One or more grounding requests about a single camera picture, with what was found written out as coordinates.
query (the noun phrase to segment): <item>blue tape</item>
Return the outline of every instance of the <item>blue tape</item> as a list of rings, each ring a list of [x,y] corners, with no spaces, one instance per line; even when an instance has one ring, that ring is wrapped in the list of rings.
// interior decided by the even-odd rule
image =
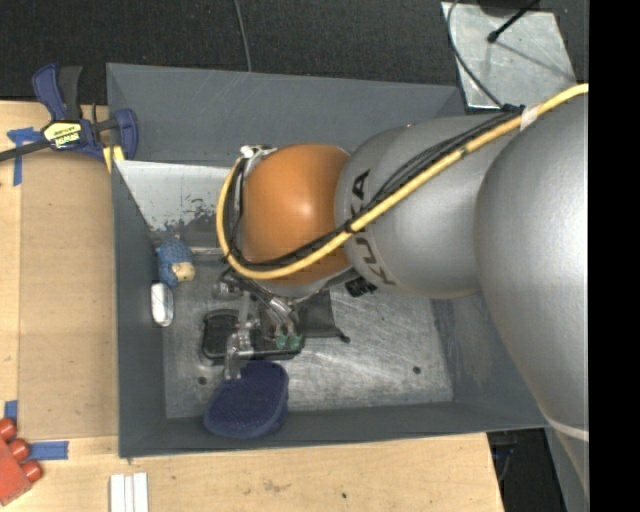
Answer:
[[[11,400],[4,403],[4,418],[11,418],[13,421],[18,421],[18,401]]]
[[[29,443],[31,454],[26,460],[67,460],[69,441],[42,441]]]
[[[18,422],[18,401],[4,403],[4,417]],[[29,443],[30,454],[25,460],[67,460],[69,441],[41,441]]]
[[[22,146],[25,142],[38,142],[42,140],[42,134],[32,127],[20,128],[18,130],[9,130],[7,137],[16,147]],[[16,187],[22,183],[22,157],[17,156],[13,164],[13,186]]]

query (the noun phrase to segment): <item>black cable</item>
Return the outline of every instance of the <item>black cable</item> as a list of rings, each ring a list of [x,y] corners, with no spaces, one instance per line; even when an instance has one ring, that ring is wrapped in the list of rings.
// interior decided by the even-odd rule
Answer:
[[[502,109],[502,108],[504,108],[504,104],[498,98],[496,98],[491,93],[491,91],[489,91],[489,89],[487,89],[485,87],[485,85],[480,81],[480,79],[473,73],[473,71],[471,71],[469,69],[469,66],[467,66],[467,63],[464,61],[464,59],[460,55],[460,52],[458,51],[458,48],[456,47],[456,43],[453,40],[453,34],[451,33],[451,15],[453,14],[453,10],[455,9],[456,5],[458,5],[458,3],[460,3],[460,0],[455,0],[453,2],[453,4],[451,4],[451,7],[449,8],[449,12],[447,13],[447,31],[449,32],[449,40],[451,42],[451,49],[453,50],[453,53],[455,53],[456,58],[458,59],[458,62],[460,62],[460,65],[462,66],[462,68],[466,71],[467,75],[469,75],[469,78],[471,78],[471,80],[473,80],[475,82],[475,84],[478,86],[478,88],[491,101],[493,101],[498,107],[500,107]]]
[[[236,238],[238,236],[238,229],[240,228],[240,220],[242,219],[242,214],[244,211],[244,201],[243,201],[242,191],[244,188],[245,169],[246,169],[246,162],[245,162],[245,165],[242,166],[240,175],[237,177],[236,183],[234,183],[234,187],[233,187],[234,191],[238,191],[238,215],[233,224],[233,229],[231,230],[231,238],[229,239],[229,246],[232,247],[234,251],[238,251],[238,252],[240,252],[240,249],[238,248],[238,244],[236,243]]]
[[[540,3],[540,0],[533,0],[533,2],[527,4],[525,7],[520,9],[517,13],[511,16],[511,18],[509,18],[505,23],[503,23],[502,26],[500,26],[499,28],[491,32],[491,34],[487,36],[487,42],[492,44],[495,43],[500,37],[500,34],[502,34],[505,30],[507,30],[511,25],[513,25],[520,18],[522,18],[522,16],[524,16],[525,13],[529,9],[531,9],[534,5],[539,3]]]
[[[485,130],[489,128],[493,128],[497,124],[500,124],[504,121],[508,121],[509,119],[515,117],[516,115],[519,115],[520,113],[521,111],[517,110],[514,112],[502,114],[497,117],[492,117],[456,137],[447,139],[443,142],[440,142],[439,144],[436,144],[435,146],[427,148],[422,153],[418,153],[411,160],[409,160],[402,167],[400,167],[396,172],[394,172],[382,184],[382,186],[378,189],[378,192],[376,192],[376,194],[371,198],[371,200],[372,201],[382,200],[380,199],[380,197],[384,192],[388,192],[391,189],[396,190],[397,188],[399,188],[398,187],[399,184],[404,185],[404,183],[414,178],[416,170],[424,169],[425,167],[427,167],[428,162],[433,160],[433,156],[432,156],[433,154],[439,155],[439,154],[442,154],[443,152],[447,152],[459,146],[462,143],[462,141],[475,137],[476,135],[481,134]]]
[[[238,25],[240,25],[240,35],[242,36],[242,44],[244,46],[244,56],[247,59],[247,71],[251,73],[253,66],[251,65],[251,55],[249,54],[249,42],[247,41],[247,33],[244,30],[244,22],[242,21],[242,13],[240,12],[240,4],[238,0],[233,0],[236,6],[236,15],[238,17]]]

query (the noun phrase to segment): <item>blue toy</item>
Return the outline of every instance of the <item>blue toy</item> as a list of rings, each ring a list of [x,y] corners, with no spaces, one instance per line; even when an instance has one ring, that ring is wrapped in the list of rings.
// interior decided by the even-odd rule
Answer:
[[[160,281],[173,288],[182,281],[192,281],[196,275],[193,266],[193,253],[180,238],[165,240],[156,249],[158,255],[158,272]]]

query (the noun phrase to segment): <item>wooden surface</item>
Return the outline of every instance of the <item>wooden surface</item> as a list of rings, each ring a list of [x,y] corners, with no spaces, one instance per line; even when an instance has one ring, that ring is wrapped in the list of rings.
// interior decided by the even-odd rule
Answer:
[[[7,129],[40,127],[46,121],[46,111],[37,104],[0,102],[0,149],[8,147],[4,138]],[[42,415],[49,421],[38,419],[36,422],[33,418],[37,415],[22,413],[21,435],[26,434],[22,426],[22,422],[26,422],[32,432],[41,436],[71,438],[70,459],[43,462],[43,479],[7,510],[108,510],[109,476],[139,471],[149,474],[151,512],[503,510],[486,436],[482,434],[129,461],[118,458],[115,436],[86,434],[100,421],[112,421],[115,410],[115,398],[110,395],[115,393],[114,344],[105,343],[109,341],[109,328],[112,332],[109,320],[113,311],[109,304],[112,259],[107,253],[95,252],[95,247],[104,249],[105,240],[111,237],[110,213],[104,197],[108,193],[105,177],[100,175],[106,171],[87,172],[94,165],[82,157],[44,151],[25,158],[25,185],[13,187],[13,163],[0,164],[0,254],[3,256],[0,258],[0,400],[19,396],[20,410],[34,412],[56,400],[59,401],[56,407],[68,406],[65,401],[69,397],[58,395],[63,391],[72,392],[76,393],[72,408],[60,409],[55,416],[72,414],[83,418],[69,426],[64,421],[56,422],[50,413]],[[84,178],[93,179],[91,185]],[[29,190],[31,183],[38,182],[39,190]],[[49,201],[47,197],[57,199]],[[26,267],[20,278],[21,203],[27,233],[22,233]],[[91,205],[95,212],[101,213],[93,215]],[[83,226],[82,229],[89,229],[91,234],[74,235],[72,225]],[[88,236],[92,243],[79,240],[82,235]],[[76,245],[80,250],[69,254],[70,260],[47,262],[47,255],[57,255],[55,251]],[[71,291],[64,291],[56,279],[65,272],[73,273],[78,258],[90,268],[102,269],[98,272],[100,275],[88,275],[86,268],[78,270],[78,275],[69,276],[69,282],[74,283],[82,275],[90,280],[91,287],[82,293],[73,286]],[[38,271],[43,270],[56,276],[41,274],[38,277]],[[93,300],[101,305],[95,308],[98,311],[91,308]],[[30,314],[34,316],[23,316],[19,321],[23,312],[19,311],[18,304],[21,309],[31,308]],[[73,322],[64,321],[70,305],[86,313],[84,324],[78,323],[80,315],[76,315]],[[36,326],[37,311],[41,311],[48,322],[55,320],[58,327],[46,332],[44,327]],[[34,362],[37,357],[32,352],[42,337],[52,346],[41,357],[45,361]],[[80,340],[87,341],[87,346],[78,350],[80,345],[76,344]],[[76,347],[73,363],[69,362],[71,352],[65,343]],[[93,402],[78,398],[89,395],[93,395]],[[109,405],[102,409],[91,405],[100,398]],[[77,437],[78,430],[64,430],[74,425],[89,429],[85,437]]]

